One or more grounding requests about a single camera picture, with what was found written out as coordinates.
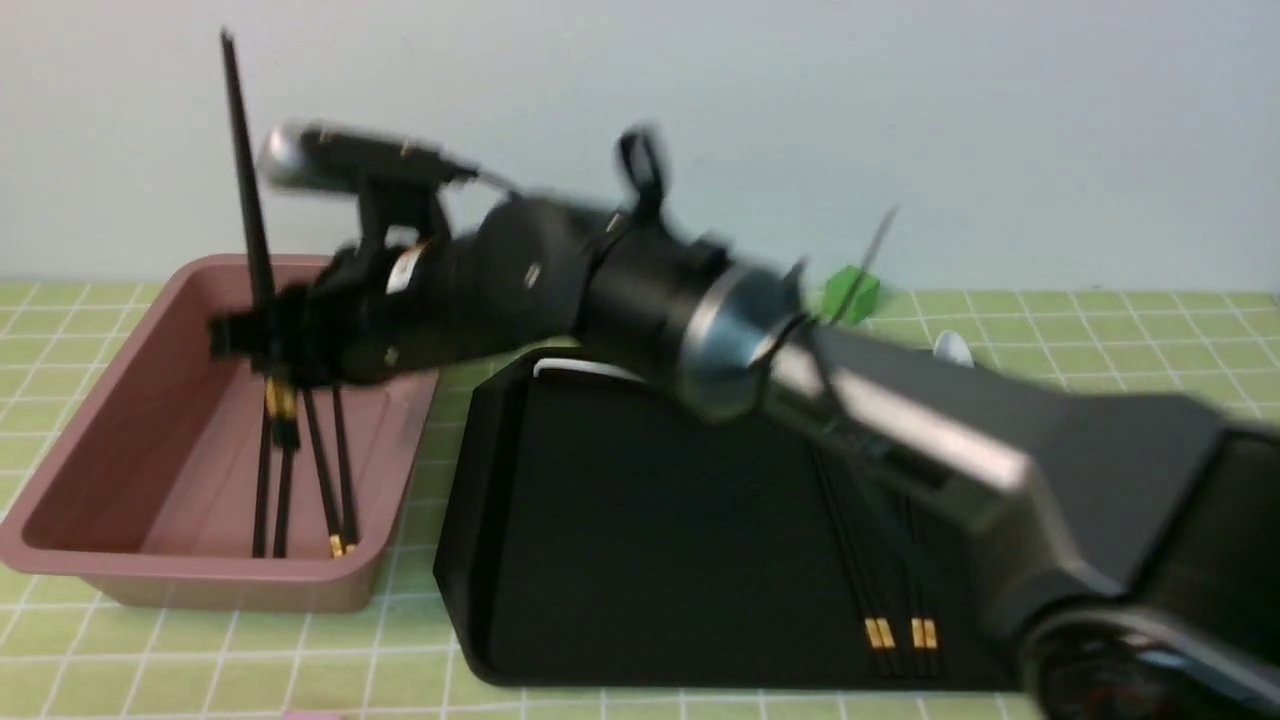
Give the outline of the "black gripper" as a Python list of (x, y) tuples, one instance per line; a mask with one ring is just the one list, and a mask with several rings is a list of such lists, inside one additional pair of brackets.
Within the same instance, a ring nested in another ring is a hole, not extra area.
[(380, 386), (573, 333), (614, 213), (526, 196), (448, 243), (387, 263), (364, 286), (287, 286), (270, 310), (210, 318), (214, 360), (297, 386)]

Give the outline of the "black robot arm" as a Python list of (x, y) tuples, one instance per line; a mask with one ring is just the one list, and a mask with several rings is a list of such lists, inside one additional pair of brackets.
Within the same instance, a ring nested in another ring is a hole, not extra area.
[(800, 269), (677, 238), (653, 129), (628, 208), (520, 190), (411, 138), (234, 124), (252, 307), (216, 315), (283, 427), (379, 386), (571, 337), (710, 421), (760, 413), (960, 528), (978, 623), (1051, 719), (1277, 716), (1277, 428), (1190, 395), (1080, 395), (813, 316)]

